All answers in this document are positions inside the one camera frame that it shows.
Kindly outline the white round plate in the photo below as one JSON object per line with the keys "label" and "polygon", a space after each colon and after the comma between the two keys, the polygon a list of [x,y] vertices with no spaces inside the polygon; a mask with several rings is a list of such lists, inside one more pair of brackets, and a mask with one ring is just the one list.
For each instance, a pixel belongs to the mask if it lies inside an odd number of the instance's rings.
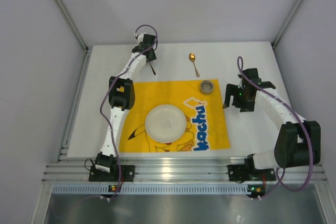
{"label": "white round plate", "polygon": [[176,106],[163,104],[153,108],[145,118],[145,130],[156,142],[177,141],[186,130],[186,117]]}

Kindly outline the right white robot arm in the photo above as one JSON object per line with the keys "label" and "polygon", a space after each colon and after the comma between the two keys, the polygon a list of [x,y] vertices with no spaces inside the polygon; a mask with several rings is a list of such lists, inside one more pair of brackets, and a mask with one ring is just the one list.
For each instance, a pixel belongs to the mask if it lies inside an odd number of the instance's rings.
{"label": "right white robot arm", "polygon": [[272,168],[313,166],[321,160],[321,126],[298,115],[270,81],[262,81],[256,68],[238,74],[240,83],[227,84],[223,108],[230,105],[240,112],[252,112],[258,105],[269,116],[279,133],[272,150],[245,158],[249,172]]}

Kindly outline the gold fork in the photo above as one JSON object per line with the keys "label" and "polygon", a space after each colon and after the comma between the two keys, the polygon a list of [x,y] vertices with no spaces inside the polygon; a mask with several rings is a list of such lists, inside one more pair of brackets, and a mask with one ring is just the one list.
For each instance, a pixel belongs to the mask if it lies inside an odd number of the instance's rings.
{"label": "gold fork", "polygon": [[155,72],[155,70],[154,70],[154,68],[153,68],[153,66],[152,66],[152,64],[151,64],[151,62],[148,62],[148,64],[149,64],[149,66],[150,66],[150,68],[151,68],[153,74],[156,76],[156,72]]}

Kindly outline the yellow Pikachu cloth placemat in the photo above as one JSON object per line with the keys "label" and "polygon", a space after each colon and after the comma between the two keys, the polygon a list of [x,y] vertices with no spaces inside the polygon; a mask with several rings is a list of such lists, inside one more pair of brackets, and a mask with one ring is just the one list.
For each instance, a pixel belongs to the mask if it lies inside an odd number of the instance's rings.
{"label": "yellow Pikachu cloth placemat", "polygon": [[[201,81],[159,81],[135,83],[135,104],[122,130],[121,153],[206,152],[230,148],[218,80],[210,94],[202,94]],[[145,118],[159,105],[173,105],[186,119],[183,135],[160,143],[145,129]]]}

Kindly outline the gold ornate spoon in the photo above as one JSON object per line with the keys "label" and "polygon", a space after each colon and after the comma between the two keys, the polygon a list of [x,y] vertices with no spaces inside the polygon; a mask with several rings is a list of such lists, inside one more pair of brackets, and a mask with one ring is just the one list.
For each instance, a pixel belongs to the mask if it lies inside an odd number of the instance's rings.
{"label": "gold ornate spoon", "polygon": [[195,75],[196,75],[196,77],[199,78],[199,77],[200,77],[200,74],[199,74],[198,69],[197,69],[196,64],[195,64],[196,57],[195,57],[195,55],[194,55],[193,52],[191,52],[191,53],[189,54],[189,60],[193,63],[193,66],[194,66],[194,69],[195,69]]}

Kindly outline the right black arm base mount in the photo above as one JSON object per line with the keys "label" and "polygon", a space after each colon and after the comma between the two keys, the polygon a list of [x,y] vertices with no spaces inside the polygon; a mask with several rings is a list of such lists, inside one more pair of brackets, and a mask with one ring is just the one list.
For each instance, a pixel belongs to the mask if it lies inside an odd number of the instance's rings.
{"label": "right black arm base mount", "polygon": [[276,180],[274,169],[250,169],[243,164],[228,165],[230,182],[273,182]]}

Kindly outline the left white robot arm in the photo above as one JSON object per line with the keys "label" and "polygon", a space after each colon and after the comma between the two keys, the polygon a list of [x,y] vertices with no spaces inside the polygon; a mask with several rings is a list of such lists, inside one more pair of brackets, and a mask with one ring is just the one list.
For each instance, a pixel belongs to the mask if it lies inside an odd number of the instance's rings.
{"label": "left white robot arm", "polygon": [[134,77],[149,62],[156,59],[157,35],[147,33],[136,34],[138,45],[132,49],[126,66],[115,77],[110,78],[108,93],[102,104],[110,105],[110,115],[100,113],[107,120],[108,130],[100,152],[97,154],[95,168],[107,173],[118,171],[120,165],[118,147],[124,122],[135,104]]}

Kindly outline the speckled ceramic ramekin cup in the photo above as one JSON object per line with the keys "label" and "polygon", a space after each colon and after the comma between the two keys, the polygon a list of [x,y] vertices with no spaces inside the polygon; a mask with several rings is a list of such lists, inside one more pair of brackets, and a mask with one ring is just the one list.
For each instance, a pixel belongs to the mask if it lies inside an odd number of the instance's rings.
{"label": "speckled ceramic ramekin cup", "polygon": [[204,95],[211,94],[214,90],[214,84],[210,80],[203,80],[200,84],[200,91]]}

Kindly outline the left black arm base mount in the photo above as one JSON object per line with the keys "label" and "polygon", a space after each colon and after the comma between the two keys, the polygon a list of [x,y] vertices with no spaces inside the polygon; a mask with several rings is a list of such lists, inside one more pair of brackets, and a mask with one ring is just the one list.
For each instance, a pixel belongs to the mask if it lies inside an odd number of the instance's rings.
{"label": "left black arm base mount", "polygon": [[[135,166],[122,165],[121,166],[121,182],[133,182],[135,176]],[[118,182],[119,181],[119,166],[112,168],[112,172],[104,172],[96,169],[93,165],[90,167],[89,174],[90,182]]]}

